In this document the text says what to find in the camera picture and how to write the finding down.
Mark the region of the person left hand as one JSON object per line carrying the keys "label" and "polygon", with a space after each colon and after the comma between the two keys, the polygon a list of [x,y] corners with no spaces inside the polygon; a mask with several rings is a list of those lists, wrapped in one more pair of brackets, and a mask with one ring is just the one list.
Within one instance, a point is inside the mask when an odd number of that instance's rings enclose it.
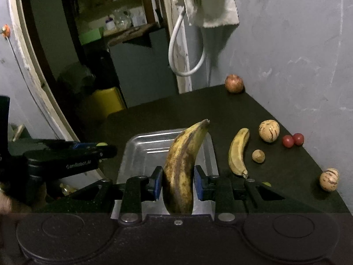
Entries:
{"label": "person left hand", "polygon": [[10,197],[0,192],[0,214],[5,215],[12,212],[13,201]]}

